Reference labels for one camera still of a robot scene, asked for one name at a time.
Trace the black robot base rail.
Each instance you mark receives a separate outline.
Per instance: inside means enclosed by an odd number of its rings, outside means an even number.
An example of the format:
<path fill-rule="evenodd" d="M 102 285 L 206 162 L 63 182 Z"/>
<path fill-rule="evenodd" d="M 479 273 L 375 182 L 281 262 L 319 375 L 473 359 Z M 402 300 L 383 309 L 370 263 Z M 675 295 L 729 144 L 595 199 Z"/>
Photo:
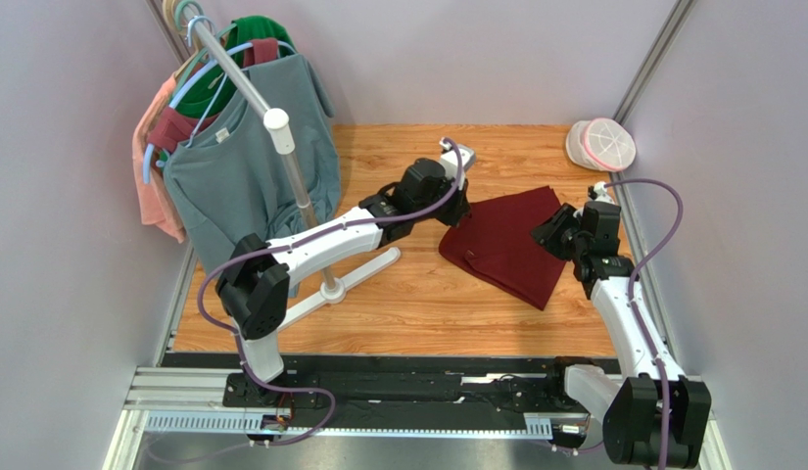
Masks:
<path fill-rule="evenodd" d="M 627 376 L 614 359 L 287 354 L 267 378 L 239 353 L 173 352 L 161 366 L 185 386 L 214 381 L 193 425 L 218 431 L 230 414 L 250 445 L 494 435 L 578 448 L 592 420 L 616 463 L 686 463 L 689 382 Z"/>

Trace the dark red cloth napkin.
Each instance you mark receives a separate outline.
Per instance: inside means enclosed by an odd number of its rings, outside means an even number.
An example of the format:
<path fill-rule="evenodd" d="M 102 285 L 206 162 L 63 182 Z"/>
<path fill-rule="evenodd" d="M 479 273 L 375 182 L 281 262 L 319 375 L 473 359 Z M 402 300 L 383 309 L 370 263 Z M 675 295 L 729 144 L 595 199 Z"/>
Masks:
<path fill-rule="evenodd" d="M 439 254 L 464 272 L 543 310 L 565 262 L 538 245 L 531 232 L 560 207 L 548 186 L 473 203 L 469 216 L 445 234 Z"/>

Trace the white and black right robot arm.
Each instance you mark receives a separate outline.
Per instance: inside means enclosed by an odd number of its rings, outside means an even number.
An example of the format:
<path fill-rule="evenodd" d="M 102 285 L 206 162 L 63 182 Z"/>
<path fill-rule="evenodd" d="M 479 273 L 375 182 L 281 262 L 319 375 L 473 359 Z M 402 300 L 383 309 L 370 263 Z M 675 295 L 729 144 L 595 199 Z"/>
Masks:
<path fill-rule="evenodd" d="M 579 360 L 561 374 L 563 395 L 599 420 L 616 464 L 694 468 L 710 415 L 707 386 L 691 380 L 663 346 L 642 297 L 633 261 L 619 254 L 619 206 L 564 204 L 531 232 L 548 253 L 572 262 L 574 276 L 603 319 L 621 367 L 615 383 Z"/>

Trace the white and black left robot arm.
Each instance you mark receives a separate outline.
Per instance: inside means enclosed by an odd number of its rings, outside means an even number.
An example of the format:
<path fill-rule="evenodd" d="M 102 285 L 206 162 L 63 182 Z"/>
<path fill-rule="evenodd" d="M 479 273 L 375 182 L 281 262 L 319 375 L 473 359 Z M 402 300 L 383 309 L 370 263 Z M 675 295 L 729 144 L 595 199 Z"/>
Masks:
<path fill-rule="evenodd" d="M 232 255 L 233 265 L 218 277 L 215 290 L 240 336 L 243 363 L 264 382 L 284 370 L 278 334 L 394 263 L 401 255 L 394 242 L 414 225 L 435 219 L 456 226 L 468 215 L 466 173 L 475 164 L 467 148 L 447 150 L 439 159 L 419 159 L 402 179 L 363 199 L 345 214 L 313 229 L 282 239 L 243 238 Z M 381 250 L 382 255 L 321 287 L 314 295 L 289 306 L 290 291 L 317 271 L 343 259 Z"/>

